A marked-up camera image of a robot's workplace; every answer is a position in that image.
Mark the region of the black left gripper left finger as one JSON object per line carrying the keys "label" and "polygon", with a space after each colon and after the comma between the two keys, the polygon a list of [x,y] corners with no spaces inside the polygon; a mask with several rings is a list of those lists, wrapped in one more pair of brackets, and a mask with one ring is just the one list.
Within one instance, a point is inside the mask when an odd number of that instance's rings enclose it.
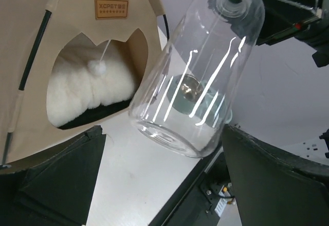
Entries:
{"label": "black left gripper left finger", "polygon": [[1,165],[1,225],[85,225],[105,141],[94,126]]}

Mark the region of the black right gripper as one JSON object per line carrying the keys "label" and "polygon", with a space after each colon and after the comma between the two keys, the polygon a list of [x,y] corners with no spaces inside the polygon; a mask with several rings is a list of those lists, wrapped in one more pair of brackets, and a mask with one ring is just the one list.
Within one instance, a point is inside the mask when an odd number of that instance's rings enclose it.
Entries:
{"label": "black right gripper", "polygon": [[265,22],[257,45],[274,45],[291,37],[312,43],[323,31],[323,0],[263,0]]}

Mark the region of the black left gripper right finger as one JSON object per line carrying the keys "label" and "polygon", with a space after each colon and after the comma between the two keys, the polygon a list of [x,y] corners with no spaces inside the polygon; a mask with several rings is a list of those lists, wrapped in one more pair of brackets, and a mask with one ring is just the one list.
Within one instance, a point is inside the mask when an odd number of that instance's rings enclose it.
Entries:
{"label": "black left gripper right finger", "polygon": [[235,126],[222,144],[242,225],[328,225],[328,166]]}

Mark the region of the cream white pillow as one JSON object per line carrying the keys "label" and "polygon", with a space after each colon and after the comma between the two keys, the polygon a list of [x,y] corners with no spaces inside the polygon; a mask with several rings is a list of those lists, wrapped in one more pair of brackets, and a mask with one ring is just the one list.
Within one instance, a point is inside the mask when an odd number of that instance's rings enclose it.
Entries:
{"label": "cream white pillow", "polygon": [[[106,72],[94,76],[90,60],[103,60]],[[137,76],[127,47],[110,41],[99,46],[67,46],[55,60],[47,89],[47,116],[55,127],[77,118],[88,109],[132,98]]]}

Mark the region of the clear plastic bottle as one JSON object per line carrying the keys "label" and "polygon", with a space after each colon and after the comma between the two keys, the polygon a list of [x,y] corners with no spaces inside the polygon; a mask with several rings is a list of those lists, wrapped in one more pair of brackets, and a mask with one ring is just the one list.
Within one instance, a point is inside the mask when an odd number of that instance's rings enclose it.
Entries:
{"label": "clear plastic bottle", "polygon": [[[176,153],[211,154],[264,19],[262,0],[193,0],[131,102],[133,125]],[[187,74],[204,87],[197,102],[179,91]]]}

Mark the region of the steel pet bowl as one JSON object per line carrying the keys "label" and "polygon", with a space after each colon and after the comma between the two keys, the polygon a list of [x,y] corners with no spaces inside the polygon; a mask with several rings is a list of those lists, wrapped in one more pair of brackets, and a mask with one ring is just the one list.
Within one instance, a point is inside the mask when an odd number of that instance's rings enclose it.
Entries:
{"label": "steel pet bowl", "polygon": [[190,102],[197,102],[200,98],[204,87],[201,82],[192,75],[184,75],[180,84],[179,91],[183,98]]}

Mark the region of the beige fabric pet tent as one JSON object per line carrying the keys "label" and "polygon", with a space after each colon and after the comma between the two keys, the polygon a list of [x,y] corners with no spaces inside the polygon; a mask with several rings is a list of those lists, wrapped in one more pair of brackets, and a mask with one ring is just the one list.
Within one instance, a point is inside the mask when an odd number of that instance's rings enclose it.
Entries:
{"label": "beige fabric pet tent", "polygon": [[[1,162],[19,83],[46,10],[52,14],[25,85],[6,163],[61,143],[125,110],[161,53],[161,0],[1,0]],[[88,109],[55,127],[47,116],[47,89],[60,51],[110,41],[123,43],[129,51],[138,82],[134,95]]]}

